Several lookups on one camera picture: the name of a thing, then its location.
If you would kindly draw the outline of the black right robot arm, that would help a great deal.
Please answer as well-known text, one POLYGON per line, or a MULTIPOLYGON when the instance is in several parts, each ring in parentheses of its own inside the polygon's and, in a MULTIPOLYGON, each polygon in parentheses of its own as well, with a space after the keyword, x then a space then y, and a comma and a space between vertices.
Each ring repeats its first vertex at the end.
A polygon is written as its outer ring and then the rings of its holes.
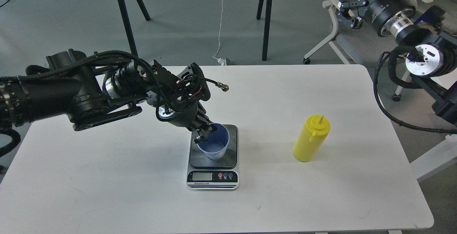
POLYGON ((432 129, 403 122, 385 110, 378 95, 378 75, 386 64, 394 84, 404 89, 423 89, 433 99, 432 110, 456 125, 456 84, 442 87, 435 77, 456 70, 456 34, 442 26, 445 10, 433 0, 331 0, 337 18, 350 29, 362 24, 379 37, 392 36, 397 46, 383 52, 377 62, 373 92, 384 115, 400 126, 430 133, 455 134, 455 129, 432 129))

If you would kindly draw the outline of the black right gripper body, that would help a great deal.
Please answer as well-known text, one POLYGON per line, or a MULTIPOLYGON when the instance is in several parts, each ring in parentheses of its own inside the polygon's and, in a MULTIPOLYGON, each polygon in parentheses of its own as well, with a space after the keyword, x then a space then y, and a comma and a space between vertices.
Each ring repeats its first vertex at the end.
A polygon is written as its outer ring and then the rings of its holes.
POLYGON ((379 37, 411 37, 416 26, 410 20, 416 8, 409 0, 365 0, 364 21, 379 37))

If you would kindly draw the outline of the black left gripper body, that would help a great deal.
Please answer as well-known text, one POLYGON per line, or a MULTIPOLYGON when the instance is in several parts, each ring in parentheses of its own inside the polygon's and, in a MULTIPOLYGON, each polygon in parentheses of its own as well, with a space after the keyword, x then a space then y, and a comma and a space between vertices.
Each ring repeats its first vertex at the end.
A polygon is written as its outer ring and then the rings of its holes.
POLYGON ((201 67, 191 63, 175 75, 154 60, 150 69, 153 76, 146 78, 152 83, 147 89, 147 103, 155 107, 157 119, 189 131, 199 129, 200 116, 207 115, 200 102, 211 97, 201 67))

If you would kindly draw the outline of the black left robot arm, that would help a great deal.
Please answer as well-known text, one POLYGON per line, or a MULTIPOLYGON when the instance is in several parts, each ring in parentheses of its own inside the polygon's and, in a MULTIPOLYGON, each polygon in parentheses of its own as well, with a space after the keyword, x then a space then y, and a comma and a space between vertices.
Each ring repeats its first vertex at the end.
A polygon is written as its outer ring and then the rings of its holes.
POLYGON ((138 115, 144 101, 155 107, 159 121, 186 128, 196 143, 217 129, 201 101, 210 99, 208 83, 224 91, 227 86, 206 78, 196 63, 175 75, 129 52, 86 56, 72 49, 47 56, 47 62, 28 66, 24 76, 1 77, 1 134, 10 137, 1 156, 21 141, 13 127, 67 115, 81 131, 138 115))

